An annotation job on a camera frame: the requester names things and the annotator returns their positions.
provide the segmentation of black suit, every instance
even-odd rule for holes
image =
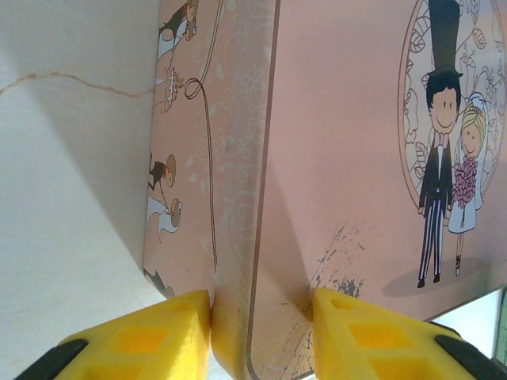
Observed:
[[[419,279],[425,279],[428,272],[429,259],[433,248],[435,276],[442,272],[442,230],[447,206],[452,205],[452,164],[451,148],[448,143],[442,148],[440,175],[439,149],[432,142],[426,162],[425,175],[422,179],[419,207],[425,209],[425,236],[422,246]]]

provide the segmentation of pink flowers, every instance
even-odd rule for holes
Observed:
[[[477,174],[477,161],[475,158],[465,156],[463,164],[456,164],[456,182],[452,185],[452,200],[459,202],[459,207],[465,208],[475,194],[475,175]]]

